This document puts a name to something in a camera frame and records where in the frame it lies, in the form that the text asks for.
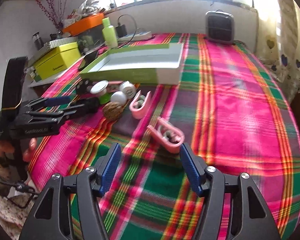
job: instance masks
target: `gray rectangular device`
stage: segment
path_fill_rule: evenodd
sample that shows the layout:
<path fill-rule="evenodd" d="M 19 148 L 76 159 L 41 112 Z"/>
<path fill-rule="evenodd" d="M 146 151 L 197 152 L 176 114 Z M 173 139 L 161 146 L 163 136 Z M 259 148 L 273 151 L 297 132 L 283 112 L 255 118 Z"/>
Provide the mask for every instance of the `gray rectangular device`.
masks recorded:
<path fill-rule="evenodd" d="M 206 35 L 210 41 L 233 44 L 234 17 L 223 11 L 208 11 L 206 13 Z"/>

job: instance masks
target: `white wall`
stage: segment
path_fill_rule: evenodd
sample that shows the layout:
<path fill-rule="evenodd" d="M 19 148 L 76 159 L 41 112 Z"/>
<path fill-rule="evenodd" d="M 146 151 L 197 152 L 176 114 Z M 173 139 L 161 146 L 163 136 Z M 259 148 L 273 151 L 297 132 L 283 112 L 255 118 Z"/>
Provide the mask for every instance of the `white wall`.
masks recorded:
<path fill-rule="evenodd" d="M 222 10 L 231 13 L 235 22 L 235 39 L 243 41 L 253 52 L 256 46 L 258 14 L 238 6 L 200 0 L 171 0 L 132 6 L 114 11 L 107 16 L 111 24 L 117 26 L 122 14 L 132 15 L 138 28 L 153 33 L 205 33 L 205 14 L 210 10 Z M 127 32 L 134 33 L 134 24 L 129 17 L 121 17 Z"/>
<path fill-rule="evenodd" d="M 84 0 L 68 0 L 65 16 L 78 8 Z M 32 35 L 40 32 L 43 41 L 48 41 L 51 33 L 56 29 L 45 17 L 36 2 L 33 1 L 5 1 L 0 7 L 0 109 L 2 88 L 7 63 L 10 58 L 28 56 L 36 51 Z M 23 100 L 36 97 L 32 89 L 24 89 Z"/>

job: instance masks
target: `human hand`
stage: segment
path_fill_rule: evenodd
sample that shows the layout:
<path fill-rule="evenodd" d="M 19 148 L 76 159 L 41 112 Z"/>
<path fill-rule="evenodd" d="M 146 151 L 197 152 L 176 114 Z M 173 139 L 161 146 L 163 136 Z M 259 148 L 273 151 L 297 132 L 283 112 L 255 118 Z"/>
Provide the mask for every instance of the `human hand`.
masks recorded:
<path fill-rule="evenodd" d="M 29 148 L 22 154 L 23 160 L 29 162 L 32 160 L 37 146 L 37 139 L 32 138 L 29 142 Z M 14 147 L 8 141 L 0 141 L 0 157 L 4 157 L 4 153 L 14 153 Z"/>

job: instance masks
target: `orange box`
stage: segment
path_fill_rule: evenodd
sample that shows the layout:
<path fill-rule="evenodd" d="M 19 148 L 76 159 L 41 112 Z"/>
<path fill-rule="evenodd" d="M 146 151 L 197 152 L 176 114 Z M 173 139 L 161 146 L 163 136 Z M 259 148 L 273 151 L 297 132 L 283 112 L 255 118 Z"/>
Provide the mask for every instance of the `orange box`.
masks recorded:
<path fill-rule="evenodd" d="M 70 33 L 71 36 L 75 36 L 79 33 L 82 33 L 90 28 L 93 28 L 97 25 L 102 24 L 102 19 L 104 18 L 103 13 L 98 13 L 96 15 L 91 15 L 86 18 L 81 19 L 80 21 L 71 24 L 70 26 L 63 29 L 63 33 Z"/>

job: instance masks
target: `metal screw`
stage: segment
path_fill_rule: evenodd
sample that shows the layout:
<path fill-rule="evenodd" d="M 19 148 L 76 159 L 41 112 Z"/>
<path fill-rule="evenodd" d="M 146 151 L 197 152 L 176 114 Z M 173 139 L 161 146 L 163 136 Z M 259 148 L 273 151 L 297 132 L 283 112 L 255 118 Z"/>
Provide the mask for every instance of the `metal screw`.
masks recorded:
<path fill-rule="evenodd" d="M 95 167 L 93 167 L 93 166 L 89 166 L 88 168 L 86 168 L 87 173 L 92 173 L 92 172 L 94 172 L 94 170 L 95 170 Z"/>
<path fill-rule="evenodd" d="M 248 173 L 243 172 L 243 173 L 241 173 L 241 177 L 243 177 L 244 179 L 248 179 L 250 176 Z"/>
<path fill-rule="evenodd" d="M 55 173 L 52 175 L 53 179 L 59 179 L 60 178 L 60 174 L 59 173 Z"/>
<path fill-rule="evenodd" d="M 215 172 L 215 171 L 216 171 L 216 168 L 213 167 L 213 166 L 208 166 L 208 167 L 207 167 L 207 171 L 209 171 L 209 172 Z"/>

